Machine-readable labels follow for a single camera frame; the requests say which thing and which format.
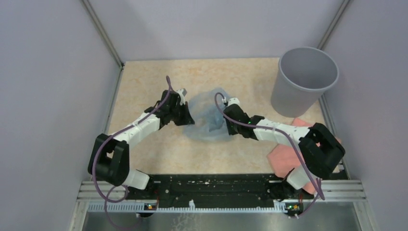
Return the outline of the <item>blue plastic trash bag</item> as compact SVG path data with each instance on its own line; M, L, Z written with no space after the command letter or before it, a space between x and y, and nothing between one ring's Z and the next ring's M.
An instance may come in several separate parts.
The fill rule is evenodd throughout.
M187 125L183 129L183 135L195 141L224 142L231 141L226 121L218 110L224 109L222 97L215 95L221 93L227 99L228 93L222 88L201 92L188 101L188 108L195 124Z

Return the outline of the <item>grey plastic trash bin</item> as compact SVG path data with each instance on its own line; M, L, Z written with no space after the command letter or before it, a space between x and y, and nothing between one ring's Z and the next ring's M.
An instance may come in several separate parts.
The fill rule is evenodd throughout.
M337 63L312 47L288 50L278 61L271 95L274 110L285 117L303 115L340 76Z

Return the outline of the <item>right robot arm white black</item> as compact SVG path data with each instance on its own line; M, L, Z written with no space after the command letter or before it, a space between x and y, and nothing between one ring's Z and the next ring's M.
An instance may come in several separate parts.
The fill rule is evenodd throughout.
M229 104L222 114L229 135L274 141L294 149L300 166L290 171L282 185L282 192L288 198L299 195L308 182L321 194L317 181L328 179L345 155L344 147L322 123L300 127L273 122L259 115L249 117L236 103Z

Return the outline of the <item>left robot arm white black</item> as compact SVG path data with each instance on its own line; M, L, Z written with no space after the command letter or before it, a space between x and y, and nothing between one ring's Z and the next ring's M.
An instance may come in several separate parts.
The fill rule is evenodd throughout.
M89 160L88 173L114 186L136 188L143 199L152 197L150 176L130 168L130 150L150 134L159 131L170 122L176 126L193 125L195 122L185 100L187 91L165 90L157 106L147 108L134 122L111 135L97 136Z

